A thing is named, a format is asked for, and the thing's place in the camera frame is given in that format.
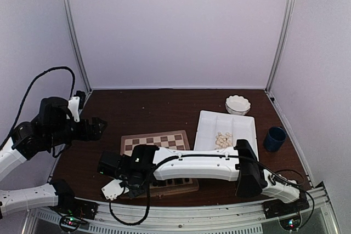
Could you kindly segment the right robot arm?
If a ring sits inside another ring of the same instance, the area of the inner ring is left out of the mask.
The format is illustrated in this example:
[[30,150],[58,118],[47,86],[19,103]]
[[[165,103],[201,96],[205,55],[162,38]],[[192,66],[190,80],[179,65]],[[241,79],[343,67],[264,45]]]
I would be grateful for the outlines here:
[[245,139],[237,140],[234,147],[210,151],[173,150],[156,145],[137,145],[130,155],[105,151],[97,171],[113,179],[101,189],[109,200],[123,193],[135,198],[149,193],[153,182],[180,178],[235,182],[236,197],[275,198],[287,213],[294,212],[305,199],[295,181],[261,164]]

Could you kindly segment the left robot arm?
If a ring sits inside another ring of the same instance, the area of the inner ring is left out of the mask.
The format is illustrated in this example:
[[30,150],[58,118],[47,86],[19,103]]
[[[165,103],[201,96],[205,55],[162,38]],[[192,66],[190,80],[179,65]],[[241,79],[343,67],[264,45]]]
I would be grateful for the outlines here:
[[[59,97],[42,99],[38,115],[30,122],[17,125],[1,148],[1,179],[40,152],[58,157],[57,146],[69,146],[73,141],[100,140],[107,122],[97,117],[81,119],[79,109],[78,96],[70,100]],[[66,214],[74,214],[79,203],[65,180],[1,191],[1,216],[40,207],[61,208]]]

